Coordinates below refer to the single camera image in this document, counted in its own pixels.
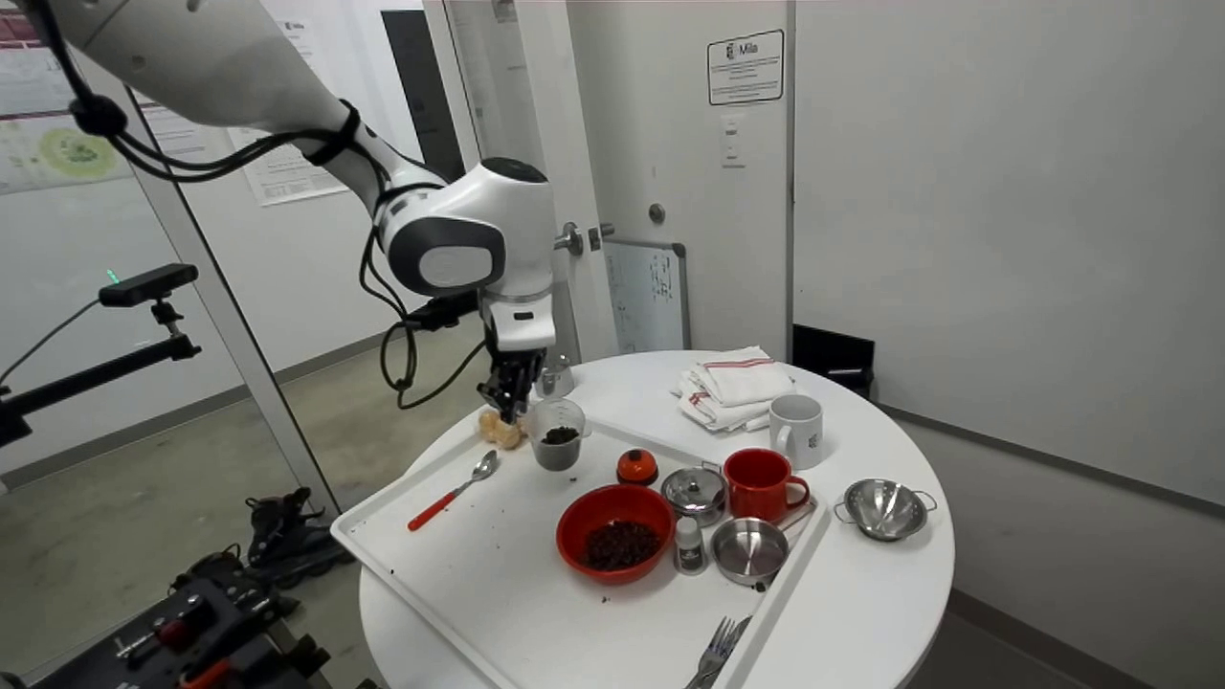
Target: small jar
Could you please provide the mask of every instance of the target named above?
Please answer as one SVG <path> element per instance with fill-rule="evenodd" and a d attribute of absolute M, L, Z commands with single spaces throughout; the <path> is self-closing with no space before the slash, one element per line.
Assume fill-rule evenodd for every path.
<path fill-rule="evenodd" d="M 580 456 L 587 412 L 572 396 L 538 396 L 527 412 L 537 463 L 566 472 Z"/>
<path fill-rule="evenodd" d="M 617 482 L 620 486 L 651 486 L 660 479 L 660 463 L 651 451 L 632 447 L 617 460 Z"/>
<path fill-rule="evenodd" d="M 676 521 L 676 551 L 672 551 L 676 571 L 698 575 L 708 567 L 702 524 L 691 516 Z"/>

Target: red bowl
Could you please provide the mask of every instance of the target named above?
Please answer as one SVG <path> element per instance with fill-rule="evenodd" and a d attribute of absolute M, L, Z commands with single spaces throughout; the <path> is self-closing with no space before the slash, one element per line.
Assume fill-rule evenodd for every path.
<path fill-rule="evenodd" d="M 602 486 L 572 500 L 560 556 L 602 585 L 628 585 L 672 546 L 672 509 L 644 486 Z"/>

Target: black cable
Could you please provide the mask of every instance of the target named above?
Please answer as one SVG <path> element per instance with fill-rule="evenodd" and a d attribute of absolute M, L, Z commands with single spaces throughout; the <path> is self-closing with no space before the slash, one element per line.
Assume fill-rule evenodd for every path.
<path fill-rule="evenodd" d="M 64 75 L 68 75 L 68 88 L 76 93 L 76 100 L 87 100 L 87 82 L 79 79 L 76 63 L 74 63 L 74 53 L 64 44 L 64 35 L 60 35 L 60 22 L 55 17 L 48 10 L 48 0 L 36 0 L 27 2 L 38 17 L 42 17 L 42 29 L 46 29 L 46 44 L 48 53 L 60 61 Z"/>
<path fill-rule="evenodd" d="M 374 289 L 374 287 L 367 281 L 372 262 L 374 262 L 374 238 L 378 238 L 378 229 L 372 229 L 372 232 L 367 232 L 367 243 L 361 250 L 357 281 L 361 281 L 361 289 L 367 289 L 372 298 L 388 301 L 388 310 L 395 310 L 395 318 L 401 318 L 401 301 L 392 298 L 388 289 Z"/>
<path fill-rule="evenodd" d="M 395 378 L 392 375 L 392 339 L 395 333 L 407 333 L 407 371 Z M 417 333 L 407 320 L 395 320 L 392 330 L 381 330 L 378 336 L 378 375 L 395 394 L 412 389 L 417 384 Z"/>
<path fill-rule="evenodd" d="M 60 326 L 55 326 L 46 336 L 36 339 L 36 348 L 27 348 L 24 357 L 16 357 L 16 363 L 5 367 L 0 384 L 24 367 L 38 348 L 46 348 L 46 339 L 55 339 L 59 333 L 64 333 L 76 318 L 84 318 L 92 307 L 101 307 L 101 298 L 84 301 L 79 310 L 74 310 Z"/>
<path fill-rule="evenodd" d="M 258 158 L 264 158 L 264 154 L 272 154 L 277 144 L 287 144 L 287 142 L 298 142 L 298 139 L 329 139 L 327 131 L 293 131 L 293 133 L 269 133 L 269 139 L 258 139 L 258 142 L 249 142 L 249 144 L 240 144 L 236 154 L 228 154 L 228 158 L 218 158 L 218 159 L 180 159 L 180 158 L 170 158 L 164 149 L 152 149 L 152 144 L 145 144 L 142 139 L 134 139 L 134 133 L 119 133 L 125 144 L 134 144 L 139 154 L 145 154 L 145 158 L 152 158 L 152 159 L 164 159 L 164 165 L 171 165 L 171 167 L 240 167 L 240 165 L 249 165 L 249 159 L 258 159 Z"/>
<path fill-rule="evenodd" d="M 171 181 L 171 184 L 207 184 L 207 181 L 218 181 L 218 176 L 228 176 L 233 167 L 213 167 L 213 170 L 196 170 L 196 176 L 185 176 L 185 170 L 164 170 L 161 165 L 164 159 L 145 159 L 142 154 L 130 149 L 130 142 L 122 139 L 112 139 L 112 144 L 122 154 L 125 165 L 158 176 L 158 181 Z"/>
<path fill-rule="evenodd" d="M 461 359 L 461 367 L 457 367 L 441 385 L 432 385 L 426 396 L 407 401 L 407 389 L 399 389 L 399 394 L 395 394 L 395 405 L 399 405 L 399 409 L 427 405 L 438 394 L 444 394 L 444 389 L 467 371 L 467 363 L 472 363 L 483 348 L 486 348 L 486 345 L 477 339 L 477 345 Z"/>

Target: whiteboard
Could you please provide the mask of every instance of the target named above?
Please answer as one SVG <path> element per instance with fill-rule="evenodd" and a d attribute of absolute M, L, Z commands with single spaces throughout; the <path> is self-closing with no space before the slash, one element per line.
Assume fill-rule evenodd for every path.
<path fill-rule="evenodd" d="M 888 405 L 1225 500 L 1225 2 L 797 22 L 797 320 Z"/>
<path fill-rule="evenodd" d="M 686 348 L 686 253 L 680 243 L 609 242 L 609 287 L 620 352 Z"/>

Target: cable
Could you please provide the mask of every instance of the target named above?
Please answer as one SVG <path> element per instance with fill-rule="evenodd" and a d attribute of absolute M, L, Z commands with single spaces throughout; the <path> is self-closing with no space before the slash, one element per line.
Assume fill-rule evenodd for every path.
<path fill-rule="evenodd" d="M 55 17 L 48 0 L 36 0 L 36 2 L 27 2 L 27 10 L 38 10 L 38 15 L 42 15 L 46 44 L 48 44 L 48 53 L 60 61 L 60 67 L 64 67 L 68 88 L 76 93 L 76 100 L 92 94 L 87 82 L 79 79 L 74 56 L 68 56 L 60 22 Z"/>
<path fill-rule="evenodd" d="M 277 144 L 282 144 L 282 142 L 293 142 L 293 139 L 332 139 L 329 131 L 293 131 L 293 133 L 269 133 L 269 139 L 258 139 L 258 142 L 249 142 L 245 149 L 236 149 L 236 154 L 228 154 L 228 158 L 223 158 L 223 159 L 180 159 L 180 158 L 170 158 L 170 154 L 161 154 L 161 149 L 152 149 L 152 144 L 145 144 L 142 139 L 134 139 L 134 133 L 119 133 L 125 144 L 134 144 L 139 154 L 145 154 L 145 158 L 158 158 L 158 159 L 170 159 L 170 165 L 175 165 L 175 167 L 228 167 L 228 165 L 249 165 L 249 159 L 258 159 L 258 158 L 264 158 L 264 154 L 272 154 Z"/>
<path fill-rule="evenodd" d="M 0 384 L 24 367 L 38 348 L 46 348 L 46 339 L 55 339 L 59 333 L 64 333 L 76 318 L 84 318 L 92 307 L 101 307 L 101 298 L 84 301 L 79 310 L 74 310 L 60 326 L 55 326 L 46 336 L 36 339 L 36 348 L 27 348 L 24 357 L 16 357 L 16 363 L 5 367 Z"/>
<path fill-rule="evenodd" d="M 444 394 L 444 389 L 467 371 L 467 363 L 472 363 L 483 348 L 486 348 L 486 345 L 477 339 L 477 345 L 461 359 L 461 367 L 457 367 L 441 385 L 432 385 L 426 396 L 407 401 L 407 389 L 399 389 L 399 394 L 395 394 L 395 405 L 399 405 L 399 409 L 427 405 L 438 394 Z"/>

